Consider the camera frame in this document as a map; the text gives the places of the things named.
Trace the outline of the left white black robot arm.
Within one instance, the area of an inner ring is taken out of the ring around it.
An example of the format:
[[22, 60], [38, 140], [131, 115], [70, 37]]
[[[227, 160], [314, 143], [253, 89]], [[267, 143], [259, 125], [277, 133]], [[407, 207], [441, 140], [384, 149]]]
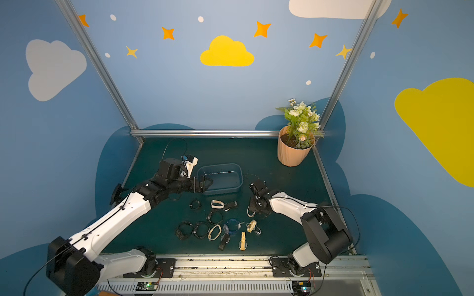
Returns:
[[191, 155], [164, 159], [158, 172], [136, 185], [110, 212], [69, 239], [58, 237], [48, 246], [46, 276], [68, 296], [84, 296], [98, 283], [129, 273], [152, 277], [156, 255], [144, 247], [102, 255], [105, 247], [135, 220], [171, 194], [204, 193], [213, 180], [192, 176], [198, 160]]

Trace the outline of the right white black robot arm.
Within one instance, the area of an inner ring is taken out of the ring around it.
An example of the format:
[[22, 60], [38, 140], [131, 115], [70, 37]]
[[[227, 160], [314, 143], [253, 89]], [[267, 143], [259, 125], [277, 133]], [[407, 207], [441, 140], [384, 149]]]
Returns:
[[263, 180], [249, 185], [253, 197], [248, 209], [255, 214], [279, 213], [299, 223], [307, 242], [294, 250], [277, 271], [283, 276], [303, 276], [312, 264], [328, 264], [354, 243], [352, 234], [333, 206], [320, 206], [270, 190]]

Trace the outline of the tan small watch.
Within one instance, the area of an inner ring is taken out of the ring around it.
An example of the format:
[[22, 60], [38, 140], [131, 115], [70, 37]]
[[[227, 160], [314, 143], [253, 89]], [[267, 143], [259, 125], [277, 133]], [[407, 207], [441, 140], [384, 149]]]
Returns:
[[246, 226], [246, 230], [248, 233], [252, 233], [254, 231], [254, 229], [256, 228], [257, 226], [257, 222], [255, 220], [252, 220], [250, 223], [247, 224]]

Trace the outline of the small black watch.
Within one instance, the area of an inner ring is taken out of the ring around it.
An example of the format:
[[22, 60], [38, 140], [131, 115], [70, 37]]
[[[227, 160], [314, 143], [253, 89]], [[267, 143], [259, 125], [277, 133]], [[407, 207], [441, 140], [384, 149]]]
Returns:
[[197, 211], [202, 207], [202, 203], [199, 200], [195, 199], [190, 202], [189, 207], [191, 208], [191, 210]]

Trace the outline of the beige oval band watch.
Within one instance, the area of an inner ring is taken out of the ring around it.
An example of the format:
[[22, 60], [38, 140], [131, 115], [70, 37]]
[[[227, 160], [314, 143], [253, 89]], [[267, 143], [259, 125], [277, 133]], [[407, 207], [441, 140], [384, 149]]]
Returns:
[[254, 208], [253, 206], [250, 206], [250, 205], [249, 205], [248, 208], [247, 208], [246, 213], [247, 213], [247, 216], [248, 216], [249, 218], [253, 218], [253, 217], [255, 217], [255, 215], [256, 215], [256, 210], [255, 210], [255, 208]]

